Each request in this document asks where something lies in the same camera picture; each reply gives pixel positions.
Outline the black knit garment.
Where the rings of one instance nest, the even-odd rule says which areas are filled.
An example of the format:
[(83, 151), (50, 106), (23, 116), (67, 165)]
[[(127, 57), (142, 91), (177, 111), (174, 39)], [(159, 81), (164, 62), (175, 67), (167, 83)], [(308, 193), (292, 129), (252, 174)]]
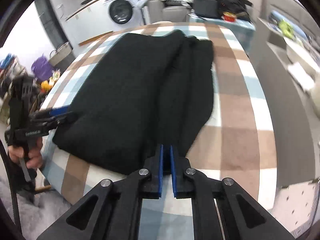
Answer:
[(123, 35), (85, 79), (69, 108), (77, 119), (53, 143), (125, 175), (159, 144), (185, 156), (213, 111), (213, 59), (212, 41), (180, 30)]

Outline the pile of black clothes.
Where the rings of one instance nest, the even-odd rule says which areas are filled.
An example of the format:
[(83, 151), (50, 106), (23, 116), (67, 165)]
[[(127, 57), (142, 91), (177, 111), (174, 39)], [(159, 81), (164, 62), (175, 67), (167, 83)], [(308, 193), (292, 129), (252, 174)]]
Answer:
[(218, 12), (223, 16), (224, 12), (235, 14), (238, 19), (251, 22), (246, 6), (252, 6), (249, 0), (218, 0)]

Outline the purple bag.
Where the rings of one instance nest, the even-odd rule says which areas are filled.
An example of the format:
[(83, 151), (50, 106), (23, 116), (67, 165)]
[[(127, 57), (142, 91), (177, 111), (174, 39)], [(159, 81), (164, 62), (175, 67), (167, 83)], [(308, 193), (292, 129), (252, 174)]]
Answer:
[(42, 82), (49, 80), (50, 77), (52, 77), (53, 67), (47, 58), (42, 55), (33, 62), (31, 65), (31, 71), (33, 72), (34, 76)]

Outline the woven laundry basket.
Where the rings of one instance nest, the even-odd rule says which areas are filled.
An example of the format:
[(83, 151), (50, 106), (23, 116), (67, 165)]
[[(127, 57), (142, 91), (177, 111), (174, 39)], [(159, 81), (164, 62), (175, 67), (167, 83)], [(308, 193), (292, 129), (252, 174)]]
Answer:
[(50, 53), (49, 63), (55, 70), (59, 69), (63, 73), (75, 59), (72, 50), (69, 42), (61, 44)]

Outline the checkered bed cover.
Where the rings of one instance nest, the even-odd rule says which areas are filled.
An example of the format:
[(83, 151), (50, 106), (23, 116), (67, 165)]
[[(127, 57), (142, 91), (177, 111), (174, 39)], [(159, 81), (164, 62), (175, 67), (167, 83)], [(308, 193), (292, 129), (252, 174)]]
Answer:
[[(233, 178), (263, 208), (272, 209), (277, 184), (274, 131), (256, 72), (233, 32), (210, 23), (157, 23), (104, 35), (92, 42), (60, 77), (41, 109), (71, 103), (99, 59), (126, 33), (163, 36), (180, 29), (214, 44), (214, 109), (188, 152), (191, 166), (213, 179)], [(88, 164), (44, 137), (42, 174), (74, 204), (104, 178), (123, 175)], [(175, 199), (170, 177), (160, 200), (144, 200), (139, 239), (194, 239), (190, 199)]]

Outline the white cabinet counter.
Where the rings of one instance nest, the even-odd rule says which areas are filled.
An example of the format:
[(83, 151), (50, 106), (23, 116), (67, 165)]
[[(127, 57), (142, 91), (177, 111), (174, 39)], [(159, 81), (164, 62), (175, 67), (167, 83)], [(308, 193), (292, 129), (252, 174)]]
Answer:
[(106, 16), (103, 15), (101, 0), (90, 1), (81, 9), (68, 16), (66, 22), (77, 44), (113, 31), (107, 22)]

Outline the white washing machine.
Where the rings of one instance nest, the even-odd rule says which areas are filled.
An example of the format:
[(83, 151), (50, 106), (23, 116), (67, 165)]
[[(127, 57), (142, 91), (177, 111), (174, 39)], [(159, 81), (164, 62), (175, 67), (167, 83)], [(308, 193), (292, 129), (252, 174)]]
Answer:
[(140, 0), (101, 0), (103, 15), (113, 31), (144, 25), (143, 13), (137, 8)]

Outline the grey sofa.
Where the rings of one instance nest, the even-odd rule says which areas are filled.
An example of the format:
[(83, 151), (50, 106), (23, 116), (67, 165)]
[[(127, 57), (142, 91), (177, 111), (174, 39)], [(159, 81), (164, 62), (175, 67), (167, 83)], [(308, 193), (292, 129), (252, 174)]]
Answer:
[(140, 0), (148, 23), (187, 22), (192, 10), (193, 0)]

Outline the teal checkered side table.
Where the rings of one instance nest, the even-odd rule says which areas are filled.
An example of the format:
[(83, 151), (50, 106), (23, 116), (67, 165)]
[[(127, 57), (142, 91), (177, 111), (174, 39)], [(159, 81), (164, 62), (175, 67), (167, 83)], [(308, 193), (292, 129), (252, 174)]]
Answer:
[(246, 54), (249, 54), (255, 33), (255, 26), (251, 22), (243, 20), (227, 22), (221, 19), (199, 17), (194, 13), (189, 14), (189, 22), (210, 23), (230, 29), (244, 48)]

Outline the green plush toy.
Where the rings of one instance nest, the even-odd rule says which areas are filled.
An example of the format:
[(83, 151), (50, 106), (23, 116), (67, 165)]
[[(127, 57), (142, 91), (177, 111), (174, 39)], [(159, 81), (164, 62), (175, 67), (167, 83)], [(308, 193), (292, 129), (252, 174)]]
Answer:
[(295, 34), (292, 25), (286, 22), (285, 20), (281, 20), (280, 22), (278, 22), (278, 28), (281, 30), (285, 37), (291, 40), (295, 39)]

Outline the black monitor box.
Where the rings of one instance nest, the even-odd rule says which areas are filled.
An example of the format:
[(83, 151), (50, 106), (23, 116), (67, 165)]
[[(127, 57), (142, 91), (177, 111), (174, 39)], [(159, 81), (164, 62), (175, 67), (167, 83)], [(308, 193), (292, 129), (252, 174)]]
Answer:
[(193, 0), (193, 10), (199, 17), (221, 18), (223, 0)]

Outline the red snack cup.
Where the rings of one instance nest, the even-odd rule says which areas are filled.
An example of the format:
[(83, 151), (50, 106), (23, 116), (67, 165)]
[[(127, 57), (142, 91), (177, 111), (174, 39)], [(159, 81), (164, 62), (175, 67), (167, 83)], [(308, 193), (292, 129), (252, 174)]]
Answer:
[(237, 20), (236, 14), (233, 14), (231, 12), (223, 12), (222, 18), (227, 22), (235, 22)]

